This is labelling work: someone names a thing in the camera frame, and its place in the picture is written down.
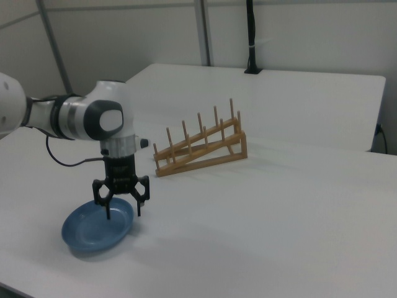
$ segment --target wooden rack frame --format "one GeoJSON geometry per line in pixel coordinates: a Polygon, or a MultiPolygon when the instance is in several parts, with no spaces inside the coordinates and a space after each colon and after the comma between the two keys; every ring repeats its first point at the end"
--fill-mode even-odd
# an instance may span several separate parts
{"type": "Polygon", "coordinates": [[[230,111],[231,118],[223,121],[218,121],[218,113],[216,106],[213,107],[215,114],[215,126],[207,129],[206,126],[202,125],[200,113],[197,113],[198,124],[200,126],[200,133],[190,137],[186,131],[185,121],[182,121],[184,129],[185,140],[173,144],[171,140],[171,134],[167,127],[167,135],[169,140],[169,147],[157,151],[157,146],[154,143],[154,160],[156,162],[156,174],[159,177],[167,176],[171,174],[177,174],[185,171],[191,171],[193,169],[200,169],[207,166],[219,165],[221,163],[228,163],[230,161],[241,160],[247,158],[247,141],[246,134],[241,130],[241,117],[240,111],[237,111],[237,118],[234,116],[233,100],[230,99],[230,111]],[[229,137],[225,136],[225,129],[233,126],[234,133],[229,137]],[[221,132],[221,140],[215,142],[208,142],[208,137],[214,133],[221,132]],[[205,140],[205,144],[192,146],[193,143],[205,140]],[[235,153],[232,149],[232,145],[241,144],[241,152],[235,153]],[[208,153],[211,153],[217,149],[227,147],[229,154],[221,157],[210,158],[208,160],[194,161],[197,158],[203,157],[208,153]],[[159,161],[166,160],[167,164],[159,166],[159,161]]]}

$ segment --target table surface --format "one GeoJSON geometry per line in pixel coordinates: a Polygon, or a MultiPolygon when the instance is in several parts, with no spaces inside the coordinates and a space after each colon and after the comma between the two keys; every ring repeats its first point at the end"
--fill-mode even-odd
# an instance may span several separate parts
{"type": "MultiPolygon", "coordinates": [[[[167,146],[160,122],[174,117],[136,118],[140,137],[167,146]]],[[[64,162],[99,153],[96,142],[50,141],[64,162]]],[[[34,297],[395,296],[395,156],[249,135],[248,156],[157,178],[153,149],[138,151],[137,173],[151,180],[142,216],[111,250],[76,253],[61,227],[92,199],[103,164],[64,168],[44,135],[15,131],[0,142],[0,282],[34,297]]]]}
{"type": "Polygon", "coordinates": [[[162,114],[174,125],[181,125],[181,117],[194,119],[195,112],[213,125],[213,106],[220,117],[229,117],[232,97],[249,136],[367,151],[385,78],[272,70],[254,75],[237,68],[154,64],[129,83],[139,114],[162,114]]]}

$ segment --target blue bowl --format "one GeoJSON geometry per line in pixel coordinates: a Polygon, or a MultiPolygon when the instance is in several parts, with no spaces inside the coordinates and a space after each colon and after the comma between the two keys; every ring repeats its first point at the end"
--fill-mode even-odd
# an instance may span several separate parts
{"type": "Polygon", "coordinates": [[[111,248],[128,233],[134,212],[130,203],[114,197],[110,220],[106,210],[94,201],[73,211],[62,226],[62,239],[76,251],[92,252],[111,248]]]}

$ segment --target white wall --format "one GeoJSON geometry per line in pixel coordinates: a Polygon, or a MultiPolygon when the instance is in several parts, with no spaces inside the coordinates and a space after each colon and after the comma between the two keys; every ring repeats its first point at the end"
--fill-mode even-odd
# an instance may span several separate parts
{"type": "Polygon", "coordinates": [[[193,0],[45,5],[76,93],[88,93],[98,79],[126,81],[152,63],[202,64],[193,0]]]}
{"type": "Polygon", "coordinates": [[[0,1],[0,26],[0,72],[28,96],[65,93],[36,2],[0,1]]]}
{"type": "MultiPolygon", "coordinates": [[[[215,66],[246,67],[245,1],[208,0],[215,66]]],[[[258,66],[272,70],[382,75],[379,121],[397,154],[397,3],[255,5],[258,66]]],[[[377,137],[375,149],[383,151],[377,137]]]]}

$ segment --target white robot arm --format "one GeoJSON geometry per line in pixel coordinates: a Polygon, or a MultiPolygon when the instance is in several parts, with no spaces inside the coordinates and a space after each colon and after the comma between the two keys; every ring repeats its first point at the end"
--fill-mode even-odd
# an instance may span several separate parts
{"type": "Polygon", "coordinates": [[[106,178],[95,180],[94,200],[107,209],[114,194],[130,193],[140,207],[149,199],[149,177],[135,174],[137,147],[148,145],[136,139],[133,129],[133,101],[130,88],[120,81],[98,81],[86,96],[68,94],[44,99],[26,97],[19,82],[0,73],[0,135],[21,126],[34,127],[48,137],[68,140],[100,141],[106,178]],[[143,195],[135,189],[145,187],[143,195]],[[101,197],[99,189],[106,185],[109,193],[101,197]]]}

